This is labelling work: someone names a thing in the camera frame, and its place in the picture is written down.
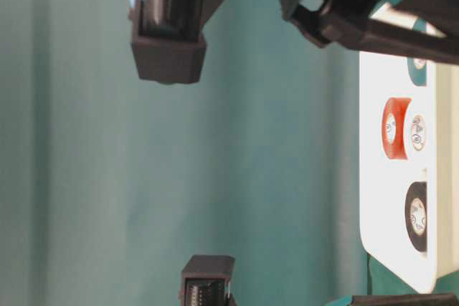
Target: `black plastic part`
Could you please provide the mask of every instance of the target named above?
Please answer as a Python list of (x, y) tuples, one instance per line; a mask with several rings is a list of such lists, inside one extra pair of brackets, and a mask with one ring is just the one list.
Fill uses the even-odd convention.
[(137, 0), (129, 11), (138, 76), (164, 84), (198, 82), (207, 48), (202, 27), (224, 0)]
[(141, 33), (181, 41), (197, 41), (202, 0), (145, 0)]
[(459, 306), (454, 294), (355, 296), (349, 306)]
[(230, 256), (194, 255), (181, 272), (181, 306), (193, 305), (190, 302), (196, 293), (202, 295), (202, 303), (195, 298), (198, 306), (236, 306), (234, 298), (224, 292), (234, 265), (235, 259)]

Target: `black tape roll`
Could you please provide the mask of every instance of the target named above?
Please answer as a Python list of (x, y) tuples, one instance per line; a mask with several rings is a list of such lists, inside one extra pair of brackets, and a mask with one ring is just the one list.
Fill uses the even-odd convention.
[(414, 182), (404, 203), (408, 236), (417, 251), (427, 251), (427, 183)]

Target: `black mount bracket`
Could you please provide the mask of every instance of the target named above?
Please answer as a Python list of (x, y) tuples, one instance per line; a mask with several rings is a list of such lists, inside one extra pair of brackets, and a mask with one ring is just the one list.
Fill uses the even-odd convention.
[[(141, 79), (199, 81), (207, 44), (202, 29), (224, 0), (132, 0), (132, 49)], [(403, 0), (395, 6), (440, 29), (444, 37), (370, 18), (381, 0), (323, 0), (311, 11), (301, 0), (280, 0), (283, 18), (318, 47), (348, 49), (459, 64), (459, 0)]]

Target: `roll label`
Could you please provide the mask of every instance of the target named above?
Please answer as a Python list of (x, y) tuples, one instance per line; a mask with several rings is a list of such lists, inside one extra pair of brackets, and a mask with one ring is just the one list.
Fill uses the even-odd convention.
[(416, 115), (411, 124), (411, 142), (415, 150), (422, 150), (425, 146), (425, 122), (421, 115)]
[(394, 142), (395, 134), (397, 132), (397, 123), (395, 122), (394, 114), (389, 114), (386, 121), (386, 138), (390, 144)]
[(418, 236), (422, 236), (425, 231), (425, 207), (419, 198), (415, 198), (410, 207), (410, 218), (413, 230)]

